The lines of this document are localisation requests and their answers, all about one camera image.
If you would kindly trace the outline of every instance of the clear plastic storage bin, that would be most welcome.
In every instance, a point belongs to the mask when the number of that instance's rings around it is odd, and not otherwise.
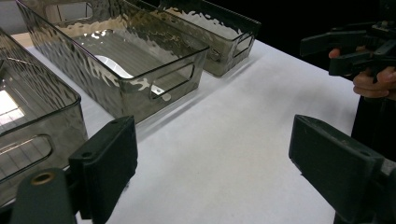
[[[88,139],[79,94],[0,29],[0,206],[29,174],[64,168]]]
[[[183,19],[165,21],[209,45],[204,69],[215,77],[248,57],[262,25],[204,0],[162,0],[159,9]]]
[[[152,5],[17,4],[35,47],[115,118],[133,115],[138,123],[199,86],[209,46],[149,13]]]

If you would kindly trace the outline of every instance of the white table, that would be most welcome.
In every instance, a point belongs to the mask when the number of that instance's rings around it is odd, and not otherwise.
[[[28,49],[81,94],[89,136],[113,119]],[[292,123],[307,115],[350,134],[358,102],[350,81],[256,40],[224,77],[204,72],[198,90],[136,125],[136,174],[108,223],[332,224],[289,158]]]

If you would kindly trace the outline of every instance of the plastic bin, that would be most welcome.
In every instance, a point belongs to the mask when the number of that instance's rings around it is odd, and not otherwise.
[[[159,9],[183,19],[165,21],[209,45],[204,69],[215,77],[248,57],[262,25],[204,0],[162,0]]]
[[[0,206],[29,174],[65,168],[88,139],[80,96],[0,29]]]
[[[138,123],[199,86],[209,46],[132,2],[17,5],[35,47],[115,118]]]

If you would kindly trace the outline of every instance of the human hand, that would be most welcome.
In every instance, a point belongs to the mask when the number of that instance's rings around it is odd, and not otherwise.
[[[340,55],[340,49],[332,49],[329,58]],[[373,83],[374,76],[370,68],[360,72],[353,78],[353,91],[368,98],[386,97],[396,101],[396,71],[394,66],[386,67],[376,75],[377,82]]]

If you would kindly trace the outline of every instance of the finger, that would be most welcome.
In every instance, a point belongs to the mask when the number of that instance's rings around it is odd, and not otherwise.
[[[340,56],[340,54],[341,54],[341,50],[340,49],[332,49],[329,52],[329,58],[336,58],[336,57]]]
[[[396,72],[394,66],[386,67],[384,70],[378,73],[376,76],[378,82],[396,82]]]
[[[367,90],[355,86],[353,88],[353,91],[361,96],[365,96],[368,98],[382,98],[389,96],[389,91],[387,90]]]
[[[396,82],[376,82],[373,83],[373,76],[370,69],[366,69],[364,72],[360,72],[353,78],[353,84],[361,89],[379,91],[379,90],[390,90],[396,87]]]

